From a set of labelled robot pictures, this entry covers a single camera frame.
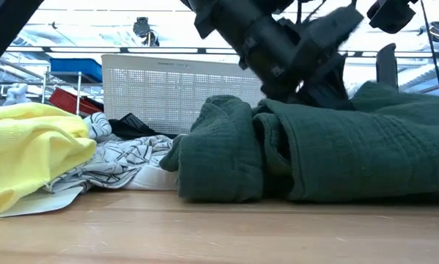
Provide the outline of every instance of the wooden table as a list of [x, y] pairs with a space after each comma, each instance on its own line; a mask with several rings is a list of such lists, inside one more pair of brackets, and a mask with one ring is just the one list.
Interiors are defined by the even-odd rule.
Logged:
[[1, 263], [439, 263], [439, 207], [94, 192], [55, 213], [0, 219]]

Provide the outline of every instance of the metal rack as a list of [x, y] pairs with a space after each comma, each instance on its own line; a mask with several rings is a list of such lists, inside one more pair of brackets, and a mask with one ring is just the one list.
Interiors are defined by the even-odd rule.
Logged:
[[94, 80], [93, 78], [91, 78], [90, 76], [83, 74], [82, 72], [52, 72], [52, 71], [48, 71], [45, 73], [45, 75], [43, 76], [43, 85], [42, 85], [42, 103], [45, 103], [45, 94], [46, 94], [46, 89], [47, 89], [47, 85], [48, 85], [48, 80], [51, 78], [57, 78], [60, 80], [68, 80], [71, 79], [71, 77], [74, 78], [75, 83], [71, 83], [71, 81], [65, 81], [63, 83], [61, 83], [61, 85], [65, 85], [65, 84], [69, 84], [70, 86], [72, 86], [71, 84], [77, 84], [77, 95], [76, 95], [76, 108], [75, 108], [75, 114], [79, 115], [80, 114], [80, 103], [81, 103], [81, 88], [82, 86], [98, 86], [101, 87], [102, 84], [97, 82], [96, 80]]

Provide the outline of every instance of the green towel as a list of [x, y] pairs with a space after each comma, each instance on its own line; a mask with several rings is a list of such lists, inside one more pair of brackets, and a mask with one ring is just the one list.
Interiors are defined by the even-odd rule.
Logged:
[[182, 198], [347, 202], [439, 193], [439, 97], [368, 82], [335, 111], [232, 96], [203, 105], [161, 167]]

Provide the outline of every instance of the black and white fabric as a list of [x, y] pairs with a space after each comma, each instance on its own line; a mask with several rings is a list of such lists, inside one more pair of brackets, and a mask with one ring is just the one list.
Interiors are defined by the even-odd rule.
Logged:
[[45, 187], [46, 191], [56, 193], [75, 186], [82, 186], [83, 192], [93, 186], [176, 189], [177, 175], [158, 168], [159, 161], [172, 148], [172, 139], [166, 136], [147, 136], [122, 141], [111, 134], [111, 126], [104, 113], [93, 114], [84, 121], [89, 126], [90, 137], [97, 141], [94, 156], [52, 180]]

